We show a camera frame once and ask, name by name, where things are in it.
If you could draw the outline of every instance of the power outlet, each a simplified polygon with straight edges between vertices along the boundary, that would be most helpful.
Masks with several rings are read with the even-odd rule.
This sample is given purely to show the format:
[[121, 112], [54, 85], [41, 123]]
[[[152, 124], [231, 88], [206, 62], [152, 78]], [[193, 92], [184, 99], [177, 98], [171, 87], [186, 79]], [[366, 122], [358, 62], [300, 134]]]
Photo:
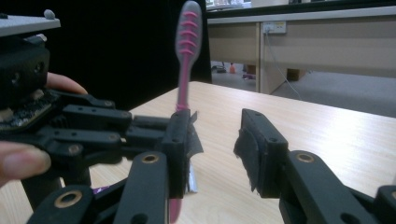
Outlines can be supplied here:
[[265, 21], [262, 23], [262, 31], [268, 34], [285, 34], [286, 22], [285, 21]]

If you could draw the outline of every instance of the floor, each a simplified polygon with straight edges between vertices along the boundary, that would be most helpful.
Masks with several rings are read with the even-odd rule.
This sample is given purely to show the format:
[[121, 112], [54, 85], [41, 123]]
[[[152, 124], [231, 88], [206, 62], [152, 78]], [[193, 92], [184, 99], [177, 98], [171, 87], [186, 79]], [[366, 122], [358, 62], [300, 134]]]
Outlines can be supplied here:
[[[212, 62], [212, 68], [215, 65], [223, 66], [222, 63]], [[214, 84], [246, 91], [256, 90], [255, 80], [243, 79], [245, 72], [242, 64], [234, 64], [234, 74], [229, 73], [229, 63], [224, 63], [224, 67], [226, 73], [212, 70]], [[291, 81], [290, 85], [285, 82], [272, 94], [396, 118], [396, 78], [310, 71], [300, 80]]]

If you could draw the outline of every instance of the black backdrop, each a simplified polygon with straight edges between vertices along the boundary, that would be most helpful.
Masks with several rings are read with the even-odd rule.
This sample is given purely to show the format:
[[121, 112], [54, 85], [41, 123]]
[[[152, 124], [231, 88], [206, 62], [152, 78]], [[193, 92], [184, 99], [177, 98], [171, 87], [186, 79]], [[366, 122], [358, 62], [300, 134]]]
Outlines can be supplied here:
[[[177, 86], [175, 34], [184, 2], [2, 0], [0, 12], [43, 17], [51, 9], [62, 27], [35, 32], [48, 38], [49, 70], [117, 108], [131, 109]], [[203, 10], [203, 45], [191, 80], [210, 83], [205, 1], [197, 2]]]

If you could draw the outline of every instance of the white cord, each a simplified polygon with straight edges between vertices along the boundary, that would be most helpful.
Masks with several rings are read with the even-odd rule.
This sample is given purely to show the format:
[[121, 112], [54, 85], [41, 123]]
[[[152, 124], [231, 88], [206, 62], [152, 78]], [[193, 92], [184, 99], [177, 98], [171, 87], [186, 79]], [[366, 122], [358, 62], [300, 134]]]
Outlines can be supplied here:
[[275, 63], [275, 66], [276, 66], [277, 70], [279, 71], [280, 75], [281, 75], [283, 78], [285, 78], [286, 82], [287, 82], [288, 85], [291, 87], [291, 89], [292, 89], [295, 93], [297, 93], [298, 98], [302, 101], [303, 99], [301, 98], [300, 93], [298, 93], [297, 90], [295, 90], [295, 89], [291, 86], [291, 84], [289, 83], [288, 79], [286, 78], [286, 76], [283, 74], [282, 70], [281, 70], [281, 69], [279, 68], [279, 66], [277, 65], [276, 56], [275, 56], [274, 52], [272, 51], [271, 43], [270, 43], [270, 37], [268, 36], [268, 33], [270, 33], [270, 31], [269, 31], [268, 29], [265, 30], [265, 37], [266, 37], [267, 42], [268, 42], [268, 49], [269, 49], [270, 52], [271, 52], [271, 56], [272, 56], [273, 59], [274, 59], [274, 63]]

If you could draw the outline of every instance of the desk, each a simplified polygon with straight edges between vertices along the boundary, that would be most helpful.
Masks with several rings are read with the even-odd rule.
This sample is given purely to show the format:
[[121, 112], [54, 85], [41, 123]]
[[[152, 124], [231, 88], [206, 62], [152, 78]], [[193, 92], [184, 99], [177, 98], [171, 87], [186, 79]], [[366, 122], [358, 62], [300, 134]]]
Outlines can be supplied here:
[[[132, 112], [170, 117], [176, 99], [173, 90]], [[185, 196], [178, 223], [282, 223], [278, 200], [250, 191], [242, 162], [233, 154], [242, 108], [263, 113], [290, 150], [316, 153], [353, 189], [375, 196], [379, 186], [395, 182], [396, 119], [200, 82], [190, 84], [190, 107], [198, 111], [195, 128], [205, 152], [191, 159], [199, 192]], [[93, 167], [93, 187], [124, 178], [129, 167], [128, 161]], [[0, 223], [24, 223], [30, 214], [20, 182], [0, 189]]]
[[267, 21], [286, 21], [270, 35], [279, 67], [395, 77], [396, 1], [327, 1], [208, 12], [212, 61], [256, 65], [257, 91], [284, 82], [264, 38]]

